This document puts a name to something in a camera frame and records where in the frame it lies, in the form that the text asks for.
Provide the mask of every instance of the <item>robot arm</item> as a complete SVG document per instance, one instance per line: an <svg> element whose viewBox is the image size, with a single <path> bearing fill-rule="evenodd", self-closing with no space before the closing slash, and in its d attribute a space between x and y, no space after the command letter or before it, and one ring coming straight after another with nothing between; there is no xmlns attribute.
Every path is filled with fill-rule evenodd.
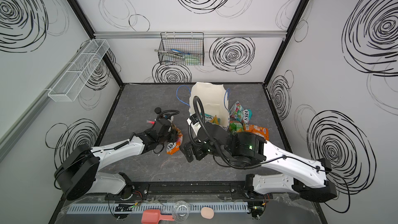
<svg viewBox="0 0 398 224"><path fill-rule="evenodd" d="M76 147L54 174L55 181L72 201L86 193L111 193L126 199L134 189L131 180L124 174L98 172L105 166L130 156L154 150L164 142L175 142L177 132L172 128L176 110L161 112L155 109L158 117L151 128L133 133L129 139L105 146Z"/></svg>
<svg viewBox="0 0 398 224"><path fill-rule="evenodd" d="M267 167L282 172L279 175L248 175L246 189L260 194L269 192L294 192L306 200L325 202L337 197L336 186L328 181L326 175L331 171L330 162L326 159L310 160L287 152L264 138L249 132L231 134L222 127L204 122L199 113L203 106L200 99L194 97L195 114L187 119L191 146L185 146L187 160L193 155L201 160L207 154L220 156L230 167L252 169Z"/></svg>

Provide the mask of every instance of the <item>wire mesh basket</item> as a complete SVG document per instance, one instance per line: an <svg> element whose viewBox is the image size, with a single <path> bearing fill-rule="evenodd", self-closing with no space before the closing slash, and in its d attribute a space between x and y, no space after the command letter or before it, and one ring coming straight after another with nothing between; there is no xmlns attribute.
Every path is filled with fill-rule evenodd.
<svg viewBox="0 0 398 224"><path fill-rule="evenodd" d="M160 36L159 49L155 50L160 64L204 65L203 32L162 32Z"/></svg>
<svg viewBox="0 0 398 224"><path fill-rule="evenodd" d="M90 40L48 93L55 102L72 102L102 61L109 49L105 39Z"/></svg>

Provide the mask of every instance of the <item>candy wrapper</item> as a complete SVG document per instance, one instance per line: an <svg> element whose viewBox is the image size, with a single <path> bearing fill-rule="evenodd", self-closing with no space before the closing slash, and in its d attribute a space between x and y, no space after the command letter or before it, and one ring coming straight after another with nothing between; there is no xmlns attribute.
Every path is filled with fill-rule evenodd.
<svg viewBox="0 0 398 224"><path fill-rule="evenodd" d="M177 131L177 138L176 138L176 142L169 143L167 145L167 147L166 147L166 152L167 152L167 154L170 154L170 155L172 155L172 154L176 153L177 151L179 151L180 145L182 144L182 133L181 133L181 130L178 129L175 126L175 124L172 124L172 126L173 126L173 129L175 129Z"/></svg>
<svg viewBox="0 0 398 224"><path fill-rule="evenodd" d="M239 121L229 121L229 131L231 133L243 132L243 125Z"/></svg>
<svg viewBox="0 0 398 224"><path fill-rule="evenodd" d="M213 124L220 125L220 119L217 117L217 115L214 116L210 122Z"/></svg>
<svg viewBox="0 0 398 224"><path fill-rule="evenodd" d="M251 132L260 137L265 138L265 140L269 141L268 129L264 127L255 126L253 124L243 124L243 130L245 132Z"/></svg>
<svg viewBox="0 0 398 224"><path fill-rule="evenodd" d="M216 116L211 116L211 115L208 115L207 113L205 113L205 121L206 122L212 122L212 123L215 123L214 121L214 118L217 118L217 115ZM215 124L219 124L219 122L220 122L220 118L217 118L217 122L218 123L215 123Z"/></svg>
<svg viewBox="0 0 398 224"><path fill-rule="evenodd" d="M251 110L243 109L241 104L237 101L229 110L229 116L237 121L247 124L251 118Z"/></svg>

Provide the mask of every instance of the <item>black wire basket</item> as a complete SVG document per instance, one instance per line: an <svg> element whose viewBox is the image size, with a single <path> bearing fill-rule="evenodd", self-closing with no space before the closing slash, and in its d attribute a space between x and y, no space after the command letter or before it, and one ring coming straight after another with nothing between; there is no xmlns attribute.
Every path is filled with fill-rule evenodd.
<svg viewBox="0 0 398 224"><path fill-rule="evenodd" d="M160 35L162 40L155 50L160 64L204 65L203 32L162 32Z"/></svg>

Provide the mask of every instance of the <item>clear plastic cup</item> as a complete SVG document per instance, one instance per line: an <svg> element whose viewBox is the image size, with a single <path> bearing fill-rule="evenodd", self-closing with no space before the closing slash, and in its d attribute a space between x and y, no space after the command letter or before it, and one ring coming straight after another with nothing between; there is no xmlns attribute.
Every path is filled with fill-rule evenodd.
<svg viewBox="0 0 398 224"><path fill-rule="evenodd" d="M172 216L176 222L183 222L188 218L189 204L185 201L177 201L172 210Z"/></svg>

